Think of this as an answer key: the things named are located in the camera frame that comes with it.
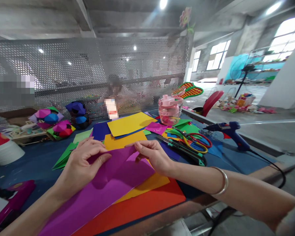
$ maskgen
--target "ceiling light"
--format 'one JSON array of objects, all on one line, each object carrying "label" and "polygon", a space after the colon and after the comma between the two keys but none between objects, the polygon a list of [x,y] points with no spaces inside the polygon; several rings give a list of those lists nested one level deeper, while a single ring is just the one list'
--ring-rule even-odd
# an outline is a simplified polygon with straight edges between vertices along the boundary
[{"label": "ceiling light", "polygon": [[161,8],[162,10],[165,9],[166,5],[167,5],[167,0],[161,0],[161,1],[160,1],[160,8]]},{"label": "ceiling light", "polygon": [[274,4],[273,6],[271,6],[267,12],[265,13],[266,15],[270,15],[272,14],[273,12],[275,12],[277,9],[279,9],[279,7],[281,6],[282,2],[278,2],[276,4]]}]

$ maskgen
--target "red chair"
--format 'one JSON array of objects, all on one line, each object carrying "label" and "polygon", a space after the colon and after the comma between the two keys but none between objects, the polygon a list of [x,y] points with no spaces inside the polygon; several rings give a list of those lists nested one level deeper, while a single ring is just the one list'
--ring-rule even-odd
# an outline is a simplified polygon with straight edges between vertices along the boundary
[{"label": "red chair", "polygon": [[202,116],[206,117],[212,106],[223,96],[224,91],[216,91],[214,92],[205,102],[203,106]]}]

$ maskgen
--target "concrete floor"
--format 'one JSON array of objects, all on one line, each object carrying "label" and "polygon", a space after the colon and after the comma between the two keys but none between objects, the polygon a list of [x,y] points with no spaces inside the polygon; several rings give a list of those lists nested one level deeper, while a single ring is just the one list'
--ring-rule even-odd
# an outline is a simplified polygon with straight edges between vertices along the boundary
[{"label": "concrete floor", "polygon": [[[197,97],[188,98],[184,101],[185,106],[190,108],[202,107],[205,100],[209,97],[211,88],[217,87],[217,90],[223,90],[225,93],[230,88],[238,88],[238,85],[216,85],[212,83],[195,83],[196,86],[204,89],[204,93]],[[241,93],[249,92],[256,95],[254,103],[258,103],[266,92],[267,87],[263,86],[243,86]],[[208,113],[208,118],[216,122],[238,121],[240,123],[247,123],[252,121],[266,121],[266,120],[284,120],[295,119],[295,109],[284,110],[277,109],[277,114],[252,114],[252,113],[229,113],[217,108],[213,108]],[[295,153],[295,123],[288,124],[264,124],[264,125],[246,125],[242,126],[240,132],[263,140],[264,142],[281,147],[284,150]],[[279,185],[282,180],[278,180],[275,185]],[[283,190],[295,196],[295,169],[286,174],[286,185]],[[223,203],[214,206],[214,209],[221,211],[224,208]],[[201,213],[197,213],[184,219],[184,222],[189,230],[205,223],[204,217]],[[173,231],[168,231],[162,235],[176,235]],[[217,235],[238,235],[238,236],[274,236],[275,234],[262,222],[256,221],[248,216],[236,217],[231,216],[222,224],[220,224],[212,236]]]}]

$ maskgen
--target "blue tablecloth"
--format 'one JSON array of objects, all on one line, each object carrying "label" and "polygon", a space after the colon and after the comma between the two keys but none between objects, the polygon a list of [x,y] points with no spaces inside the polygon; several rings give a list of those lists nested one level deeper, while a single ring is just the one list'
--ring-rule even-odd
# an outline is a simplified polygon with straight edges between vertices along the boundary
[{"label": "blue tablecloth", "polygon": [[[186,119],[189,117],[183,114],[181,118]],[[95,123],[100,121],[104,120],[97,120],[96,122],[93,122],[87,130],[91,129]],[[204,126],[197,121],[193,121],[193,123],[199,127]],[[8,188],[15,183],[26,180],[34,180],[36,188],[22,207],[22,210],[26,210],[55,183],[61,173],[61,170],[52,171],[51,169],[53,165],[59,159],[69,143],[73,141],[75,135],[84,131],[85,130],[75,131],[69,138],[61,141],[48,141],[23,147],[25,155],[22,158],[9,165],[0,166],[0,188]],[[155,137],[156,134],[147,136],[149,140],[153,140]],[[235,142],[231,139],[223,141],[222,158],[209,153],[207,153],[205,157],[207,159],[208,166],[216,166],[246,175],[269,165],[266,161],[254,154],[239,152]],[[188,161],[182,157],[179,158],[179,162],[188,163]],[[203,194],[203,192],[179,181],[178,184],[187,200],[191,200]],[[141,218],[102,234],[109,235],[151,216]]]}]

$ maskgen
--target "ceiling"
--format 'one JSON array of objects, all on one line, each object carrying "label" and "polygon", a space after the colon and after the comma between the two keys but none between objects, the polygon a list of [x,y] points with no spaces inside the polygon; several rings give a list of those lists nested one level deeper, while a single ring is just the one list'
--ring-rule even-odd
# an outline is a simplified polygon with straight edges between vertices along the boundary
[{"label": "ceiling", "polygon": [[0,0],[0,39],[163,37],[178,35],[179,17],[192,7],[194,41],[229,34],[247,14],[275,0]]}]

